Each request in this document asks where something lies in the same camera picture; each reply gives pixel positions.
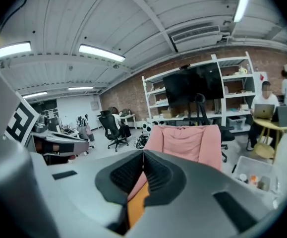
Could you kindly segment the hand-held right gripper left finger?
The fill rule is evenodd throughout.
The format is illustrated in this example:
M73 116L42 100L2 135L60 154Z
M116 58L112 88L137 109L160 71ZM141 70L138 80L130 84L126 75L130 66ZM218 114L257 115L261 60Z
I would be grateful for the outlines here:
M36 217L40 238L142 238L137 223L126 229L127 194L110 179L111 171L143 158L130 151L90 162L48 166L42 155L31 153L35 195L44 217Z

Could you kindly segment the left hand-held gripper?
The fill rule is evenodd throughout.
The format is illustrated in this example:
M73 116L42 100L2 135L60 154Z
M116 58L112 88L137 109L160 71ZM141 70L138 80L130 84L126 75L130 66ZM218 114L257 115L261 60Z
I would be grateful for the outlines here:
M0 76L0 238L58 238L56 223L34 175L32 159L19 143L5 139L11 108L18 98ZM59 156L88 151L88 141L46 130L31 132L38 153Z

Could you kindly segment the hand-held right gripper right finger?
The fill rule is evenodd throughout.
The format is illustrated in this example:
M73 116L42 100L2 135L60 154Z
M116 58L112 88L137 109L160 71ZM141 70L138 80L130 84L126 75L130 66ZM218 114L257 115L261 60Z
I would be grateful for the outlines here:
M270 213L240 182L197 162L146 150L149 196L130 238L257 237Z

